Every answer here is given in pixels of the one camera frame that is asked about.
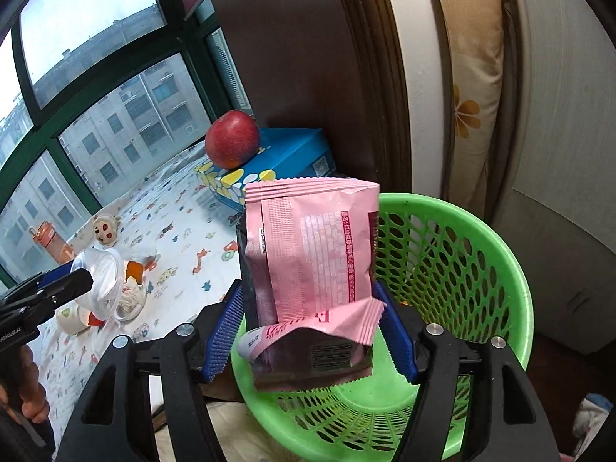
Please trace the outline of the person left hand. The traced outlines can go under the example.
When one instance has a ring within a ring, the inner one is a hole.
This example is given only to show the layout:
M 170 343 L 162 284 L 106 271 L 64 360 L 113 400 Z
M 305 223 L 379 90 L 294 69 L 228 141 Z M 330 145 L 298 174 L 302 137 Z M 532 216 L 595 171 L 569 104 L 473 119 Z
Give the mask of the person left hand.
M 40 383 L 38 365 L 34 362 L 32 350 L 28 345 L 21 347 L 19 359 L 23 372 L 23 378 L 17 381 L 17 390 L 23 402 L 21 415 L 34 424 L 40 424 L 48 419 L 50 406 L 45 388 Z

